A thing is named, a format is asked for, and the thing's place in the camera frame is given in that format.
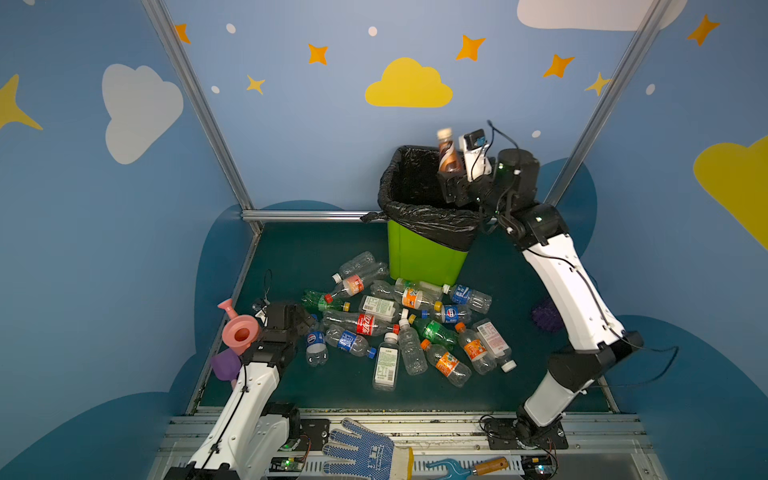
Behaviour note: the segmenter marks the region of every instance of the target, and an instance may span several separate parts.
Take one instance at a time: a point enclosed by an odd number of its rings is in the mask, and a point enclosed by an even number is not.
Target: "black garbage bag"
[[[379,186],[381,214],[362,221],[389,219],[445,247],[469,251],[477,236],[480,214],[447,204],[437,181],[437,148],[404,145],[392,156]]]

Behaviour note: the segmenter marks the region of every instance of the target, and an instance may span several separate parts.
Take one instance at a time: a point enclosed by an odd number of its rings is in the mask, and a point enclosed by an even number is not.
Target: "green soda bottle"
[[[458,343],[458,334],[446,329],[443,325],[429,318],[416,318],[411,315],[408,318],[411,326],[419,332],[422,340],[429,340],[431,343],[438,343],[450,350]]]
[[[349,312],[349,302],[341,299],[334,299],[331,303],[326,302],[325,293],[315,290],[304,290],[304,296],[301,297],[301,304],[308,310],[319,310],[321,313],[326,310],[339,310],[340,312]]]

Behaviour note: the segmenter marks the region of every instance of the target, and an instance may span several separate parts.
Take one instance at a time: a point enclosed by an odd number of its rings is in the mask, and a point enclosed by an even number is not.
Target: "yellow cloud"
[[[694,175],[704,190],[768,249],[768,137],[751,147],[717,144],[707,148],[694,163]]]
[[[412,58],[398,58],[387,65],[382,80],[369,85],[366,101],[376,107],[437,108],[448,104],[453,90],[432,67]]]

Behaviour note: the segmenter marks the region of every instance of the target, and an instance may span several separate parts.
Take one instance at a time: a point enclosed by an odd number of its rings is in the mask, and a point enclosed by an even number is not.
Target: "white cloud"
[[[181,90],[147,66],[107,67],[101,93],[112,121],[107,149],[120,164],[132,164],[181,116]]]
[[[687,0],[672,0],[661,19],[664,28]],[[520,0],[518,18],[532,28],[635,31],[653,0]]]

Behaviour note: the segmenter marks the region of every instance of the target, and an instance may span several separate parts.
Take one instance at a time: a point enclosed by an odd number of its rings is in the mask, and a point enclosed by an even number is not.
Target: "brown bottle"
[[[464,170],[462,162],[459,160],[453,145],[453,130],[450,128],[443,128],[437,132],[437,139],[439,142],[438,148],[440,150],[440,166],[438,167],[438,170],[441,172]]]

